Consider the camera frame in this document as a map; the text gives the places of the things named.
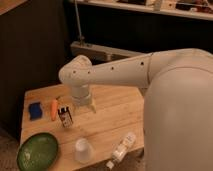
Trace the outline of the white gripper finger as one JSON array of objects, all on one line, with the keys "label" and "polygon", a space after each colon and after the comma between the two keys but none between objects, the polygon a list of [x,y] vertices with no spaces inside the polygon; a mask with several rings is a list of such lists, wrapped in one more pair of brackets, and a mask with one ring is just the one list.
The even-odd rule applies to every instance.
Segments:
[{"label": "white gripper finger", "polygon": [[93,113],[96,113],[97,111],[96,111],[96,105],[95,105],[95,103],[91,103],[90,105],[89,105],[89,109],[93,112]]}]

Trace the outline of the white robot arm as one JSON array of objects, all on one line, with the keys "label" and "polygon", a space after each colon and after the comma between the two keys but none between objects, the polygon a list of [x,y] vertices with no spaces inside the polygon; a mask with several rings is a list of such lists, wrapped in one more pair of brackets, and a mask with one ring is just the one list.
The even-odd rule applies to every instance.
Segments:
[{"label": "white robot arm", "polygon": [[78,105],[91,101],[91,84],[140,89],[146,171],[213,171],[212,53],[177,49],[99,65],[79,55],[59,79]]}]

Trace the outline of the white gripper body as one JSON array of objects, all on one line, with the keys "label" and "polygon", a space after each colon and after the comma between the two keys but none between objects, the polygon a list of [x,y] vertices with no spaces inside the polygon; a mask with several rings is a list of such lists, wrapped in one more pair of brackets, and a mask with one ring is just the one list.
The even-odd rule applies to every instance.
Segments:
[{"label": "white gripper body", "polygon": [[90,105],[92,103],[90,87],[88,85],[73,86],[71,98],[76,106]]}]

